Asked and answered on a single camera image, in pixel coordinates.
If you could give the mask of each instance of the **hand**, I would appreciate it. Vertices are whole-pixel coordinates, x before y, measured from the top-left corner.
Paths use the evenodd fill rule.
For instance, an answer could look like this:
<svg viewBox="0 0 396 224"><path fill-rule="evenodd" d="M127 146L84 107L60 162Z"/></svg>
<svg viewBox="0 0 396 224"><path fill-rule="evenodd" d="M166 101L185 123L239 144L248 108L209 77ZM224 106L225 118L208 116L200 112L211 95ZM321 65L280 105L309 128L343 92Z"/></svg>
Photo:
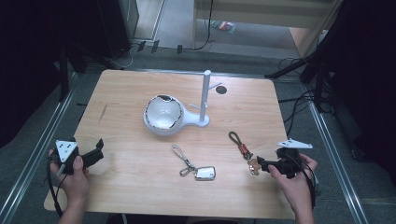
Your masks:
<svg viewBox="0 0 396 224"><path fill-rule="evenodd" d="M312 171L314 171L318 163L311 158L300 154L302 161L304 161ZM283 193L288 200L291 209L296 215L297 223L314 223L312 214L311 194L306 183L306 178L303 173L297 174L292 179L287 179L283 176L273 165L268 165L271 176L276 180ZM305 172L309 178L312 178L311 172L305 168Z"/></svg>
<svg viewBox="0 0 396 224"><path fill-rule="evenodd" d="M73 175L60 175L58 180L64 182L61 188L67 197L67 207L62 215L60 223L81 223L87 206L88 195L89 195L89 183L88 175L89 170L83 170L83 160L80 156L77 156L73 162ZM50 164L50 170L53 174L57 174L59 171L59 165L52 162Z"/></svg>

